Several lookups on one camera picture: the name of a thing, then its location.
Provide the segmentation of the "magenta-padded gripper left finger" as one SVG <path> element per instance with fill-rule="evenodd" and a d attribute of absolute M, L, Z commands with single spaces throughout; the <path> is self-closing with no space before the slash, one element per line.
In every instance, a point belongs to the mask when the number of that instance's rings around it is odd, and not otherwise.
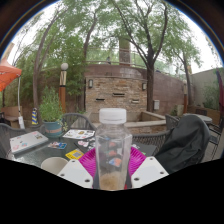
<path fill-rule="evenodd" d="M 92 188 L 96 173 L 95 149 L 86 154 L 75 149 L 66 154 L 70 161 L 58 176 L 84 188 Z"/>

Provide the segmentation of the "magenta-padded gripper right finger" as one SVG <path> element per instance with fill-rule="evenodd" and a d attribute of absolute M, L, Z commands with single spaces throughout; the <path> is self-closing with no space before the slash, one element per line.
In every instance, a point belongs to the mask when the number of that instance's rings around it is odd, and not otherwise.
<path fill-rule="evenodd" d="M 165 168 L 153 156 L 146 157 L 132 147 L 125 188 L 140 188 L 168 175 Z"/>

